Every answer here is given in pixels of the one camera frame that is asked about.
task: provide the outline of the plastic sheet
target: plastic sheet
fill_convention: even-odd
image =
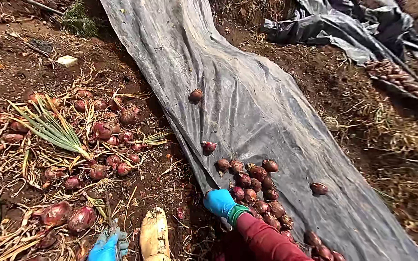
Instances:
[[[102,0],[110,22],[153,88],[203,191],[228,188],[221,157],[274,158],[272,177],[293,217],[293,234],[317,232],[357,260],[418,260],[418,246],[335,143],[293,78],[267,58],[233,47],[205,0]],[[200,104],[188,94],[202,89]],[[217,142],[202,154],[203,140]],[[314,197],[309,183],[329,193]]]

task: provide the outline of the blue latex glove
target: blue latex glove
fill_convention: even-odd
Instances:
[[[116,228],[108,238],[108,229],[105,228],[99,235],[93,249],[88,254],[88,261],[117,261],[116,245],[119,243],[120,257],[127,255],[129,242],[125,240],[126,232],[120,232],[120,228]]]
[[[237,204],[226,189],[213,190],[207,193],[202,203],[214,215],[228,219],[229,213]]]

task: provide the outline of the red sleeve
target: red sleeve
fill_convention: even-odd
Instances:
[[[249,213],[238,217],[236,228],[259,261],[313,261],[275,228]]]

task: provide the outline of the white stone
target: white stone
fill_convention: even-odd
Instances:
[[[69,68],[78,63],[78,59],[75,57],[72,57],[70,55],[62,56],[57,61],[57,64],[59,64],[62,67]]]

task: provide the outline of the green glove cuff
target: green glove cuff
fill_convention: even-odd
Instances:
[[[230,210],[227,221],[230,223],[230,225],[236,227],[236,221],[238,220],[238,217],[240,217],[241,214],[247,212],[249,213],[249,209],[247,207],[244,205],[236,204],[232,207],[232,210]]]

